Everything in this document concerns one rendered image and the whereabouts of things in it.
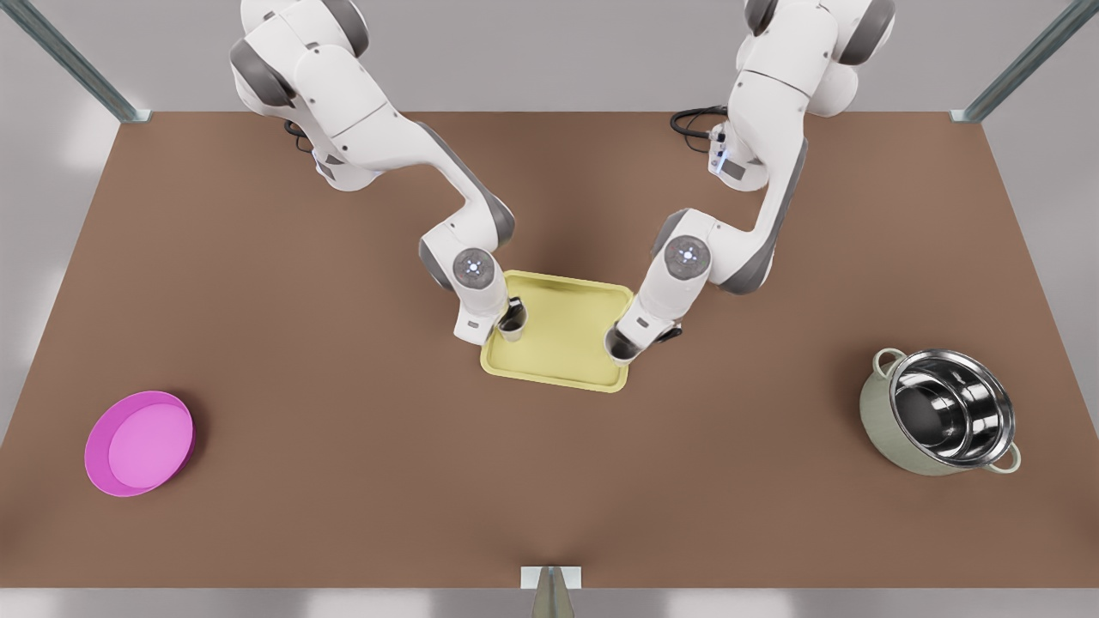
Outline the silver frame post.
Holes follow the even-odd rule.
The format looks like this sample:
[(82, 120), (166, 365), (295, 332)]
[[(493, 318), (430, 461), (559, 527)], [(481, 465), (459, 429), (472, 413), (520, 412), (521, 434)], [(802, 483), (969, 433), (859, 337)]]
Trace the silver frame post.
[(582, 587), (580, 566), (522, 566), (519, 587), (535, 591), (532, 618), (574, 618), (570, 591)]
[(0, 10), (34, 38), (52, 59), (55, 59), (76, 82), (95, 97), (120, 123), (146, 123), (152, 118), (148, 109), (135, 108), (124, 95), (106, 79), (81, 52), (73, 46), (54, 24), (30, 0), (0, 0)]
[(1099, 0), (1072, 0), (966, 108), (950, 110), (950, 121), (974, 124), (985, 121), (1096, 15), (1099, 15)]

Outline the pink round bowl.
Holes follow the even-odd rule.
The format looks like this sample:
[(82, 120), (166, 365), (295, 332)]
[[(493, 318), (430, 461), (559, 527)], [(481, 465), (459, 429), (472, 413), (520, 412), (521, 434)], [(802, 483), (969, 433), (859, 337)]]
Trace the pink round bowl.
[(85, 446), (85, 470), (95, 488), (115, 497), (138, 496), (184, 470), (196, 429), (184, 402), (168, 391), (135, 391), (95, 423)]

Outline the yellow rectangular tray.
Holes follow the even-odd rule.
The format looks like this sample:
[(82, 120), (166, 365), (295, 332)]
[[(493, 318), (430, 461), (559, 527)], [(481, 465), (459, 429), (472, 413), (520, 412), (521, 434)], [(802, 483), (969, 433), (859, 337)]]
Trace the yellow rectangular tray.
[(635, 296), (628, 287), (532, 271), (506, 271), (506, 283), (525, 304), (528, 321), (517, 342), (495, 333), (484, 344), (486, 373), (577, 390), (624, 387), (628, 368), (609, 357), (604, 336)]

